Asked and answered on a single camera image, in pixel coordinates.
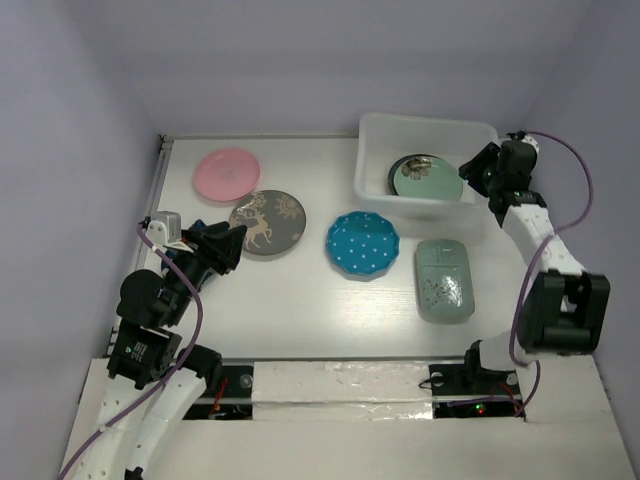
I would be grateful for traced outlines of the green flower round plate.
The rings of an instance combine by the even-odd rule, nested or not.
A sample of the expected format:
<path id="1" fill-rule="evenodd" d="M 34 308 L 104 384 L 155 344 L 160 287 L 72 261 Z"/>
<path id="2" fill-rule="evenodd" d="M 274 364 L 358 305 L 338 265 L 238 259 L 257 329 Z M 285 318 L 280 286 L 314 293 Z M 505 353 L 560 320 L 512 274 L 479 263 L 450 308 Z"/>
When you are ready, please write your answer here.
<path id="1" fill-rule="evenodd" d="M 433 161 L 430 173 L 422 183 L 427 190 L 426 200 L 458 201 L 462 196 L 463 183 L 458 170 L 440 157 Z"/>

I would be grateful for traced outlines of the dark teal round plate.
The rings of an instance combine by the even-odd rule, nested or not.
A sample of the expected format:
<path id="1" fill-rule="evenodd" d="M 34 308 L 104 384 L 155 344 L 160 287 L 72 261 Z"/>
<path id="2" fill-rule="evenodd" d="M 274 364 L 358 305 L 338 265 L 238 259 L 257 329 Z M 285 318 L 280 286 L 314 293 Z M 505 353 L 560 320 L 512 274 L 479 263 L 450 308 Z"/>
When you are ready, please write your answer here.
<path id="1" fill-rule="evenodd" d="M 392 195 L 409 198 L 427 198 L 426 178 L 433 166 L 435 156 L 412 154 L 397 160 L 387 174 L 387 186 Z"/>

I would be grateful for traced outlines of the blue polka dot plate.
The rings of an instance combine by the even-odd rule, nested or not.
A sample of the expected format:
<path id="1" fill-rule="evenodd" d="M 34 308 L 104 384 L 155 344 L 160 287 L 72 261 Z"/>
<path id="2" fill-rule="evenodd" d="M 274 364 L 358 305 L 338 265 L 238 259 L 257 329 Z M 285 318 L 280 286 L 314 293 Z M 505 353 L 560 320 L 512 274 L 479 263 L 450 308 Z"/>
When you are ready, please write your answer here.
<path id="1" fill-rule="evenodd" d="M 400 238 L 393 224 L 374 212 L 352 211 L 329 226 L 326 250 L 346 274 L 373 276 L 387 271 L 399 256 Z"/>

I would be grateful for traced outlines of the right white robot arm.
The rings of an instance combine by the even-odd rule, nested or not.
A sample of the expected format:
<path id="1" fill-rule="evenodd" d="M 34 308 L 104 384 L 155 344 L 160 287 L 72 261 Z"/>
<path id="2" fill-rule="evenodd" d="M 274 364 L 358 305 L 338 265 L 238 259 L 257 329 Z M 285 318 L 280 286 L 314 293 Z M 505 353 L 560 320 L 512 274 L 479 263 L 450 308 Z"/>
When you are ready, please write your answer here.
<path id="1" fill-rule="evenodd" d="M 531 187 L 537 136 L 534 131 L 510 133 L 459 169 L 460 177 L 487 199 L 526 265 L 510 329 L 474 342 L 465 353 L 460 379 L 473 392 L 486 390 L 499 374 L 537 365 L 544 356 L 589 355 L 600 341 L 610 282 L 589 272 L 561 238 L 591 208 L 565 225 L 552 224 L 546 201 Z"/>

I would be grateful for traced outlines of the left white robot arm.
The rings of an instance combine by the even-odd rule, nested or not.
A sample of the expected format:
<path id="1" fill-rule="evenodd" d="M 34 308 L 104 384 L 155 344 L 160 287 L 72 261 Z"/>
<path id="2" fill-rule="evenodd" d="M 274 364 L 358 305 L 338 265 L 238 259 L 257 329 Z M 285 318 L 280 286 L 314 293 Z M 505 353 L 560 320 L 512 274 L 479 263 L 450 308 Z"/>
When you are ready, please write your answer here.
<path id="1" fill-rule="evenodd" d="M 61 468 L 61 479 L 152 478 L 184 415 L 221 383 L 221 354 L 197 342 L 200 290 L 210 276 L 236 269 L 246 227 L 183 229 L 179 215 L 160 212 L 136 233 L 166 271 L 139 269 L 122 282 L 95 430 Z"/>

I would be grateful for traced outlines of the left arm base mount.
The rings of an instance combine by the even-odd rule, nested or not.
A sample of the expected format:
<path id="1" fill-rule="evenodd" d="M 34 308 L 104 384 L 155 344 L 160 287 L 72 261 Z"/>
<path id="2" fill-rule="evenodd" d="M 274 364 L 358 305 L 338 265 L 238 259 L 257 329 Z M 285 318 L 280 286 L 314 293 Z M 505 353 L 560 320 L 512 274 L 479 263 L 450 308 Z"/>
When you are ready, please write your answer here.
<path id="1" fill-rule="evenodd" d="M 251 420 L 253 364 L 225 364 L 218 383 L 207 388 L 187 410 L 184 420 Z"/>

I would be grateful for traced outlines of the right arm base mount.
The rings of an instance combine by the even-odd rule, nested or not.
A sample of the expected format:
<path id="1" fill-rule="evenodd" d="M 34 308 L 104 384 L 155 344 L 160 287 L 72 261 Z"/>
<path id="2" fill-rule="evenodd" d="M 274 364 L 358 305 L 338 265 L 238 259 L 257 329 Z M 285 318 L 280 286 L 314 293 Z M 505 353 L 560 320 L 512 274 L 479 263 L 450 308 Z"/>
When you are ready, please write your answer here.
<path id="1" fill-rule="evenodd" d="M 516 372 L 482 367 L 474 349 L 461 363 L 431 364 L 418 387 L 431 393 L 436 419 L 524 416 Z"/>

